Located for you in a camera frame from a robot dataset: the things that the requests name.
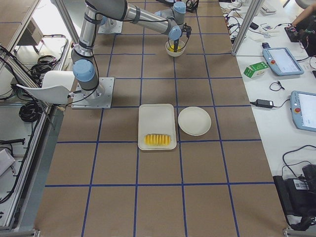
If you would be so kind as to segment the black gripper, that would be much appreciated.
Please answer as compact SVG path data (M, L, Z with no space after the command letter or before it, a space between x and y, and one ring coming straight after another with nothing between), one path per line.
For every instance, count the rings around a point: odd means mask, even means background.
M173 52L177 52L178 51L179 40L180 40L181 36L182 36L182 34L172 37L172 41L173 41L173 44L174 44Z

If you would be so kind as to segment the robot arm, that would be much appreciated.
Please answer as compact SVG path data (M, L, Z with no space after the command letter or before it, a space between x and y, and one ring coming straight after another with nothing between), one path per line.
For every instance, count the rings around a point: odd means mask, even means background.
M100 85L93 48L103 18L129 22L151 29L178 44L183 33L190 35L185 20L186 4L174 3L172 8L150 13L125 0L87 0L79 42L72 50L73 73L81 86L81 100L94 99L104 93Z

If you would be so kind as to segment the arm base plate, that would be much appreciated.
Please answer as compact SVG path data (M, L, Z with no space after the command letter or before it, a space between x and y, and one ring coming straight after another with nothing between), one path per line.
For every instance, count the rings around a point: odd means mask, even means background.
M100 25L98 34L110 35L121 34L123 23L120 21L108 19L106 23Z
M80 93L74 95L74 103L71 104L72 109L110 109L112 104L112 95L114 89L115 78L99 78L99 85L96 91L86 98L91 92L82 90L77 83L76 90Z

